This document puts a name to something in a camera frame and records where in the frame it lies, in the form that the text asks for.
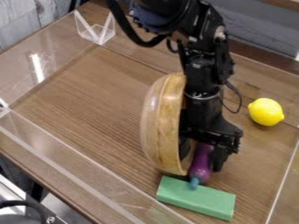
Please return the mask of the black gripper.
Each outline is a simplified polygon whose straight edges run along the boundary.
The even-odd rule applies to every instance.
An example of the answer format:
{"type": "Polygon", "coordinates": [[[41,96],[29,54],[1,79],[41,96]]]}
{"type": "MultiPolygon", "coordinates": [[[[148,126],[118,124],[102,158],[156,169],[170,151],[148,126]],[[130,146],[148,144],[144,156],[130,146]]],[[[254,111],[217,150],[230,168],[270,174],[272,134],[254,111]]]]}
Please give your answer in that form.
{"type": "Polygon", "coordinates": [[[209,97],[182,94],[182,102],[178,126],[180,160],[193,155],[196,141],[210,144],[212,170],[218,172],[230,153],[238,152],[242,130],[224,118],[222,93],[209,97]]]}

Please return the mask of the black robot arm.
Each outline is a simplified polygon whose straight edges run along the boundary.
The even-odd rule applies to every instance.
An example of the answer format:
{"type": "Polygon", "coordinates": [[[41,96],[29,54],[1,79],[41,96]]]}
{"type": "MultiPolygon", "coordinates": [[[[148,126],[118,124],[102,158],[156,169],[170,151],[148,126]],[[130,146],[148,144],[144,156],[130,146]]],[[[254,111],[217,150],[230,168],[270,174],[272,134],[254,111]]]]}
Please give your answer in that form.
{"type": "Polygon", "coordinates": [[[123,12],[118,0],[105,0],[115,22],[141,47],[160,43],[180,57],[181,71],[165,75],[149,88],[141,116],[141,145],[156,168],[184,175],[194,147],[210,147],[208,164],[217,172],[238,151],[242,130],[225,120],[224,89],[234,62],[221,15],[202,0],[130,0],[123,12]]]}

